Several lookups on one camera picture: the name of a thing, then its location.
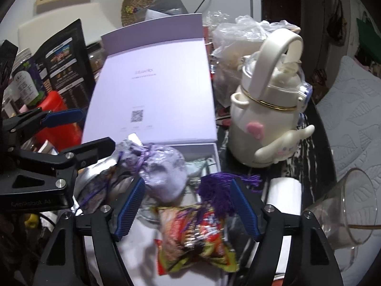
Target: red object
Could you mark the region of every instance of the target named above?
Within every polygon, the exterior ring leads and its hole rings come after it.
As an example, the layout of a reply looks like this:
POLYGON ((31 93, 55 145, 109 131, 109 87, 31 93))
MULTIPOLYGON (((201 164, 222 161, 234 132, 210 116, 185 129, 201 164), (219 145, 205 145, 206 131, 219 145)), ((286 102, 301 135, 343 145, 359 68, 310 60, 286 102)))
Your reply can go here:
MULTIPOLYGON (((39 105, 43 111, 59 112, 67 107, 57 91, 49 92, 48 96, 39 105)), ((82 131, 76 123, 70 123, 54 128, 44 128, 36 134, 36 139, 43 144, 48 140, 57 151, 81 144, 82 131)))

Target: yellow object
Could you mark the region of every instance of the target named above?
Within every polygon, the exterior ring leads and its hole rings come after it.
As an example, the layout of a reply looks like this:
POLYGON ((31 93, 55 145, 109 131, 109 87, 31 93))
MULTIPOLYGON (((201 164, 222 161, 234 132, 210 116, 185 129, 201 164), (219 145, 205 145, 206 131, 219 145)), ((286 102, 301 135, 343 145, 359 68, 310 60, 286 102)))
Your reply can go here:
POLYGON ((39 225, 39 222, 40 218, 36 214, 25 214, 25 228, 35 229, 39 225))

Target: metal screw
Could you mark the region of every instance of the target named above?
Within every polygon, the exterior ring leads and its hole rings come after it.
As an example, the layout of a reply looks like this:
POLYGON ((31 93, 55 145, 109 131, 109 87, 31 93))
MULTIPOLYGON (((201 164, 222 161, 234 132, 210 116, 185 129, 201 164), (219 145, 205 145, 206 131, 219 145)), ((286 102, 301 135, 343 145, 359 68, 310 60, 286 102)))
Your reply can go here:
POLYGON ((59 179, 57 182, 56 182, 56 187, 57 188, 63 188, 66 186, 66 181, 64 179, 59 179))
POLYGON ((266 204, 264 206, 264 210, 267 212, 267 213, 272 213, 273 211, 275 211, 275 207, 271 204, 266 204))
POLYGON ((71 217, 71 212, 65 212, 62 214, 62 216, 65 218, 65 219, 69 219, 71 217))
POLYGON ((103 205, 100 207, 100 211, 103 213, 107 213, 109 210, 111 210, 111 206, 109 205, 103 205))
POLYGON ((314 215, 314 213, 310 212, 310 211, 305 211, 303 212, 303 215, 304 217, 306 217, 307 219, 311 219, 314 215))

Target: purple tassel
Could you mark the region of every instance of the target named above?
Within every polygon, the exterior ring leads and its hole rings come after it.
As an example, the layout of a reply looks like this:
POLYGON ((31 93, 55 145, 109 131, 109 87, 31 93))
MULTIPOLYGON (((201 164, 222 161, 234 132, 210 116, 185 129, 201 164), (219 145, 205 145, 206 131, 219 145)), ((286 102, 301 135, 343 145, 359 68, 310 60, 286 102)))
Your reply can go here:
POLYGON ((236 212, 230 198, 230 182, 236 177, 239 177, 252 192, 262 193, 262 190, 251 189, 260 186, 262 180, 259 175, 246 176, 217 172, 201 177, 197 193, 204 202, 210 202, 217 218, 232 216, 236 212))

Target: bottle lid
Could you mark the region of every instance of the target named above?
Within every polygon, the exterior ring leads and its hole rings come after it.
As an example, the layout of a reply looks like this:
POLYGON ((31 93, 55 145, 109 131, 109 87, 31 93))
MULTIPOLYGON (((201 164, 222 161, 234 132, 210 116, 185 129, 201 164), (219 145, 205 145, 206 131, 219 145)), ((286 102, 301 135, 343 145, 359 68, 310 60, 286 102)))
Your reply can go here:
POLYGON ((32 52, 29 48, 20 51, 16 56, 12 71, 14 71, 24 60, 29 59, 30 57, 32 57, 32 52))

